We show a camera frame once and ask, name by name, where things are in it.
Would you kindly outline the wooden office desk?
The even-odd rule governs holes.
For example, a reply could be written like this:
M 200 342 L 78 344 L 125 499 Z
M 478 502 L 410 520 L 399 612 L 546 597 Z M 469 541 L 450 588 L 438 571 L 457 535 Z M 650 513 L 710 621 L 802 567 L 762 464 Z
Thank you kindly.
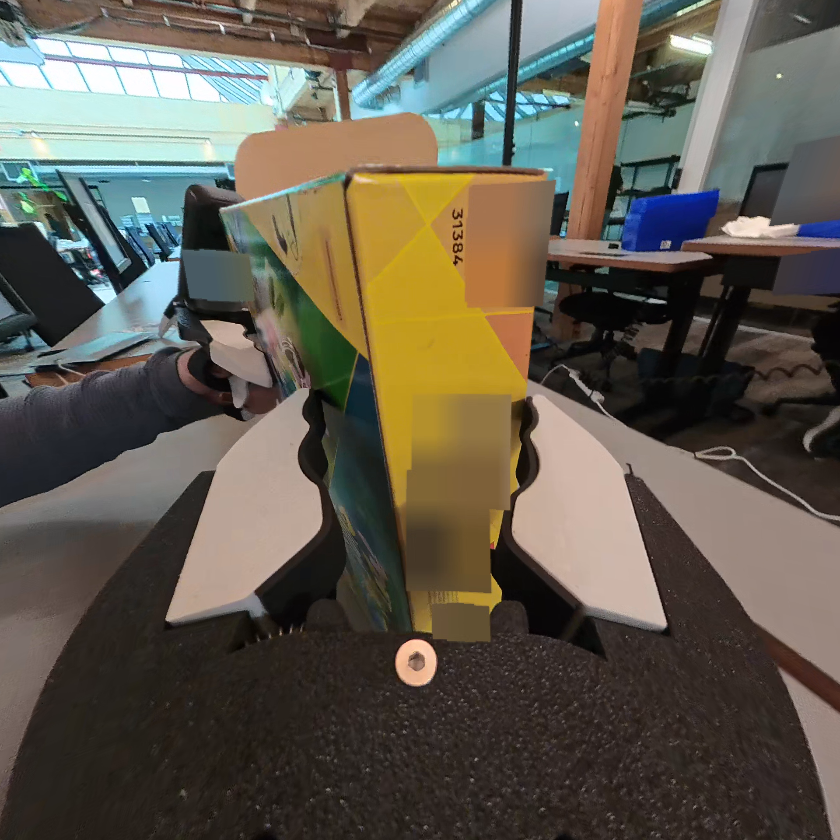
M 560 316 L 561 303 L 572 296 L 573 287 L 637 298 L 646 298 L 663 288 L 670 322 L 663 352 L 675 357 L 684 349 L 704 280 L 720 273 L 720 260 L 703 253 L 634 252 L 609 241 L 558 237 L 549 240 L 547 278 L 560 283 L 553 321 Z
M 721 260 L 722 293 L 699 357 L 690 397 L 706 406 L 747 309 L 751 292 L 782 296 L 838 298 L 838 238 L 736 238 L 726 235 L 691 239 L 683 251 Z

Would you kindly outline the wooden pillar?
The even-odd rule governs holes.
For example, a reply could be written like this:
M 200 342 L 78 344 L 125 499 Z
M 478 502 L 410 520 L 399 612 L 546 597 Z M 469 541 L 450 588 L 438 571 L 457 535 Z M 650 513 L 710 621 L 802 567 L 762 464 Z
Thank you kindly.
M 566 241 L 601 238 L 643 4 L 599 5 Z

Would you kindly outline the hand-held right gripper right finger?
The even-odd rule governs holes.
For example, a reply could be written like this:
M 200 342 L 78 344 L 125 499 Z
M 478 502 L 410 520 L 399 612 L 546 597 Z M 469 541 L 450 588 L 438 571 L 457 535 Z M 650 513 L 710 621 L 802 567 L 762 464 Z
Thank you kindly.
M 518 488 L 493 551 L 502 600 L 543 637 L 580 639 L 597 619 L 667 631 L 625 469 L 543 395 L 527 399 L 520 441 Z

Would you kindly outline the thin black pole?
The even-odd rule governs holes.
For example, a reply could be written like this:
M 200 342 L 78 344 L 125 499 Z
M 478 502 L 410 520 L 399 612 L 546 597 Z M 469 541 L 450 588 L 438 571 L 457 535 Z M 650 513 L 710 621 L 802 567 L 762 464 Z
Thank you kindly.
M 505 119 L 503 124 L 501 165 L 511 166 L 515 153 L 514 129 L 516 120 L 516 97 L 522 32 L 523 1 L 510 3 L 509 42 L 507 58 L 507 80 L 505 93 Z

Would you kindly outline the blue plastic bin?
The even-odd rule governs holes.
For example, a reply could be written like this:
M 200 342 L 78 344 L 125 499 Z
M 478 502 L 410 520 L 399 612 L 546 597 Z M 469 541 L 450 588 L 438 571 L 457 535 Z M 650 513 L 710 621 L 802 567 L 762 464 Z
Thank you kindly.
M 687 240 L 705 237 L 719 195 L 711 190 L 634 199 L 625 216 L 622 250 L 677 251 Z

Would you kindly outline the white crumpled cloth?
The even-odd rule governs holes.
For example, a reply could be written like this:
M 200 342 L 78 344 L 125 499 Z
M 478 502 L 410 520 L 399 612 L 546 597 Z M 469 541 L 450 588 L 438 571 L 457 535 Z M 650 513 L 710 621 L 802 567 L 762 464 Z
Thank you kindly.
M 725 223 L 721 233 L 732 238 L 780 239 L 798 236 L 800 227 L 798 224 L 774 225 L 764 216 L 738 216 Z

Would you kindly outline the colourful lego set box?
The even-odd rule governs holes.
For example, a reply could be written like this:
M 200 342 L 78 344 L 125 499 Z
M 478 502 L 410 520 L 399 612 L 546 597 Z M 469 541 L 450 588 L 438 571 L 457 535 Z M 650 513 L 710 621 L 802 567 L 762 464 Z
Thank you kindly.
M 284 396 L 320 398 L 345 577 L 370 623 L 488 615 L 553 182 L 437 166 L 415 114 L 252 133 L 222 219 Z

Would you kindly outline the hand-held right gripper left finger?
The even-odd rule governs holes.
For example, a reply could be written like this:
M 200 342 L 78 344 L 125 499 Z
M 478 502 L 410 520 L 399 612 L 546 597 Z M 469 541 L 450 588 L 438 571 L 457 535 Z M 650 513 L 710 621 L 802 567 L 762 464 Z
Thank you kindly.
M 346 551 L 328 488 L 318 393 L 296 391 L 219 461 L 165 616 L 246 613 L 297 627 L 334 600 Z

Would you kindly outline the person's left forearm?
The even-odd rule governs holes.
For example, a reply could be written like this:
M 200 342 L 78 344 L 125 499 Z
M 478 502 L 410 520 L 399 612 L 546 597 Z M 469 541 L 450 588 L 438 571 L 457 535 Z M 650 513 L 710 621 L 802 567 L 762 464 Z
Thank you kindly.
M 61 487 L 160 435 L 220 414 L 188 390 L 165 349 L 1 401 L 1 505 Z

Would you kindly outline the long wooden desk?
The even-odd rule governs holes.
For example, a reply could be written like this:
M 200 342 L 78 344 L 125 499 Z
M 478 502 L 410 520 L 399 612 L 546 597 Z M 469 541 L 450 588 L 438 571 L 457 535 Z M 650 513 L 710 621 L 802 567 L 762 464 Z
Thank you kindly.
M 195 347 L 194 342 L 179 338 L 171 328 L 160 339 L 158 328 L 165 308 L 177 292 L 179 262 L 167 261 L 149 268 L 142 276 L 120 292 L 113 300 L 98 310 L 80 327 L 57 344 L 57 348 L 70 349 L 101 336 L 116 332 L 152 333 L 152 340 L 129 349 L 126 354 L 98 363 L 70 365 L 62 370 L 46 373 L 26 373 L 24 382 L 30 387 L 39 385 L 63 386 L 79 380 L 94 371 L 116 371 L 146 361 L 154 352 L 173 347 L 179 350 Z

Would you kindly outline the silver ventilation duct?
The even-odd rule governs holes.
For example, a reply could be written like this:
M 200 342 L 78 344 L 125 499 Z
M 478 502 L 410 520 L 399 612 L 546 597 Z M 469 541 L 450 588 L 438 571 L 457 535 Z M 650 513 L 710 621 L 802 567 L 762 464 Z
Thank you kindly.
M 441 6 L 389 55 L 386 61 L 350 93 L 352 103 L 360 109 L 382 108 L 383 97 L 409 71 L 425 61 L 445 42 L 473 23 L 494 6 L 495 1 L 451 1 Z

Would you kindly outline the black computer monitor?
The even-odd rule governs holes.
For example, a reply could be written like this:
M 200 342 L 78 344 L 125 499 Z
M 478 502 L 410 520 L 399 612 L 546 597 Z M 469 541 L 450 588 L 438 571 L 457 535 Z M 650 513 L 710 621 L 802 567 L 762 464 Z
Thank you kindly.
M 70 215 L 93 246 L 113 289 L 125 291 L 146 271 L 145 263 L 79 175 L 58 169 L 57 176 L 68 195 Z

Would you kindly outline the dark flat folder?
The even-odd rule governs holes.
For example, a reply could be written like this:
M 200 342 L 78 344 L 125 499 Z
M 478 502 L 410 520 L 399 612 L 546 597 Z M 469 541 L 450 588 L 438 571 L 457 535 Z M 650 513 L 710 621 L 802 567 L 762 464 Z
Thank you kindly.
M 41 353 L 30 362 L 30 365 L 34 368 L 39 368 L 46 366 L 93 364 L 115 358 L 128 350 L 156 339 L 156 333 L 152 332 L 111 332 L 67 349 L 53 349 Z

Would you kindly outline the grey monitor back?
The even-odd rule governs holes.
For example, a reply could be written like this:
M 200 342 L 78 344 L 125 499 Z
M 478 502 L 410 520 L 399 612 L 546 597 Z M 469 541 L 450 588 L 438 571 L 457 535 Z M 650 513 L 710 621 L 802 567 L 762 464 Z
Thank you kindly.
M 772 225 L 814 224 L 839 218 L 839 137 L 793 149 L 771 216 Z

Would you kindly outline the black shelving rack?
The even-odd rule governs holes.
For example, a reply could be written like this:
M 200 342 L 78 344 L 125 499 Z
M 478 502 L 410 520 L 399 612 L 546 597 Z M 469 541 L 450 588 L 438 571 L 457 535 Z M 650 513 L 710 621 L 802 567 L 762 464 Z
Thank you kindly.
M 626 161 L 617 165 L 621 188 L 616 191 L 610 227 L 622 227 L 633 200 L 648 196 L 671 194 L 679 181 L 680 155 Z

